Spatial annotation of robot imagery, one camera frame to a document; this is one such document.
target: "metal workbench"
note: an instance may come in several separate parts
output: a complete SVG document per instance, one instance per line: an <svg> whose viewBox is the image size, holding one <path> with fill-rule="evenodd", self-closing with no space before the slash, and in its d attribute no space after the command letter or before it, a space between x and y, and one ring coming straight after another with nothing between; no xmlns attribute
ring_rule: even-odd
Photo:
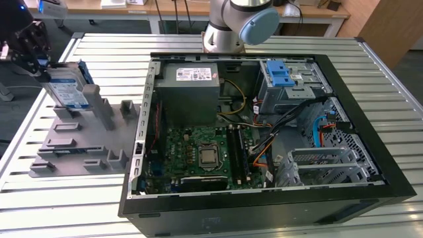
<svg viewBox="0 0 423 238"><path fill-rule="evenodd" d="M264 44L245 48L248 53L329 56L417 196L342 224L209 236L423 237L423 108L366 44L354 39L272 37ZM85 34L70 40L59 61L86 61L102 97L117 103L141 99L149 52L200 51L200 36ZM0 160L1 238L141 237L126 219L117 217L122 175L27 176L53 122L51 106L42 90Z"/></svg>

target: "cable connector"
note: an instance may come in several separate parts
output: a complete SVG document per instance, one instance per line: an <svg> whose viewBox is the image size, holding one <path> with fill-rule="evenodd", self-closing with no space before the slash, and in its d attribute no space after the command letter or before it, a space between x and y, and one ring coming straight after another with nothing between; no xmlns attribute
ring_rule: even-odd
<svg viewBox="0 0 423 238"><path fill-rule="evenodd" d="M318 127L318 131L321 132L321 133L330 133L332 132L332 127L324 127L322 125Z"/></svg>
<svg viewBox="0 0 423 238"><path fill-rule="evenodd" d="M352 128L350 122L346 122L346 121L336 122L336 129L341 130L346 134L356 134L356 131Z"/></svg>
<svg viewBox="0 0 423 238"><path fill-rule="evenodd" d="M325 113L325 119L328 122L336 122L336 113L334 111L328 111Z"/></svg>

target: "power supply label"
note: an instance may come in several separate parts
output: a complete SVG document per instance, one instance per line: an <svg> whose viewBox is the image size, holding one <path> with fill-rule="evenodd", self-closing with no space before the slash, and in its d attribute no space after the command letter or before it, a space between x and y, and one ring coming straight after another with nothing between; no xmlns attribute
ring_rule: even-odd
<svg viewBox="0 0 423 238"><path fill-rule="evenodd" d="M53 78L49 82L50 88L59 102L74 110L87 108L87 102L82 93L77 90L77 82L70 78Z"/></svg>
<svg viewBox="0 0 423 238"><path fill-rule="evenodd" d="M212 79L210 68L178 68L176 70L176 81L201 81Z"/></svg>

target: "wooden desk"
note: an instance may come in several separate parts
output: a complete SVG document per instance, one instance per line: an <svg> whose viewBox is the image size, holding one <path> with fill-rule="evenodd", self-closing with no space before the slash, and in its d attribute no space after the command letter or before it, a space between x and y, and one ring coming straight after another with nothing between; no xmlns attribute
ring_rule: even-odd
<svg viewBox="0 0 423 238"><path fill-rule="evenodd" d="M37 12L37 0L25 0L26 6L35 18L51 18ZM192 21L208 21L209 4L206 2L186 1ZM157 0L162 20L176 20L174 5L170 0ZM148 20L150 33L160 34L158 15L153 0L148 0L145 5L128 5L126 8L101 9L99 0L66 0L66 19L109 19L109 20ZM186 9L182 0L176 2L178 20L188 20ZM330 11L313 6L300 6L302 12L302 23L328 24L325 37L334 37L344 19L349 17L346 10L340 7L337 11ZM280 15L284 7L276 8ZM297 23L298 17L281 17L280 23Z"/></svg>
<svg viewBox="0 0 423 238"><path fill-rule="evenodd" d="M176 4L177 14L186 15L184 1L178 0L176 2L177 2ZM174 16L174 5L173 5L173 2L170 2L170 0L157 0L157 4L158 4L161 15ZM188 4L189 15L192 16L209 15L210 5L208 4L208 2L196 2L196 1L186 0L186 4ZM349 13L341 6L337 11L332 11L325 8L316 8L314 6L304 6L304 5L300 6L300 9L301 9L304 18L342 18L342 19L349 18ZM284 12L284 6L276 7L276 10L281 16ZM158 14L154 4L152 4L149 13Z"/></svg>

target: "orange wire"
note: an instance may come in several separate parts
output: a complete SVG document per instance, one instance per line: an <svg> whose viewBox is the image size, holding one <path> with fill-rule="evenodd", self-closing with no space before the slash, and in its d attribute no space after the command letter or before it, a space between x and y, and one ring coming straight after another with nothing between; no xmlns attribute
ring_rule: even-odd
<svg viewBox="0 0 423 238"><path fill-rule="evenodd" d="M273 141L274 141L274 138L272 139L272 141L268 143L268 145L264 147L264 149L262 149L261 152L258 153L256 159L254 159L253 162L252 162L252 166L266 166L266 165L264 165L264 164L258 164L257 161L258 161L260 156L264 154L264 152L265 152L266 149L269 148L269 146L270 146L270 144L272 144Z"/></svg>
<svg viewBox="0 0 423 238"><path fill-rule="evenodd" d="M257 126L262 126L262 124L256 123L257 114L253 115L252 124Z"/></svg>
<svg viewBox="0 0 423 238"><path fill-rule="evenodd" d="M324 125L322 128L334 127L336 124ZM320 147L322 147L322 132L318 132Z"/></svg>
<svg viewBox="0 0 423 238"><path fill-rule="evenodd" d="M328 125L324 125L322 128L328 128L328 127L333 127L336 126L336 124L328 124Z"/></svg>

